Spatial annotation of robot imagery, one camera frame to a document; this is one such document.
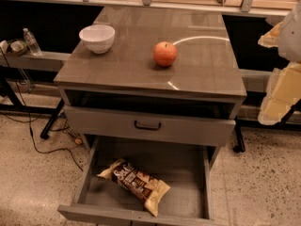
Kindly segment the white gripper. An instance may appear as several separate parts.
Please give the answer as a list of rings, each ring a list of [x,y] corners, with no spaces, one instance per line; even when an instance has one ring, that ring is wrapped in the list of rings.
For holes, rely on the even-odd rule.
[[[270,31],[262,35],[258,45],[278,47],[278,54],[290,62],[280,70],[274,68],[262,100],[258,122],[274,125],[284,118],[301,99],[301,1]]]

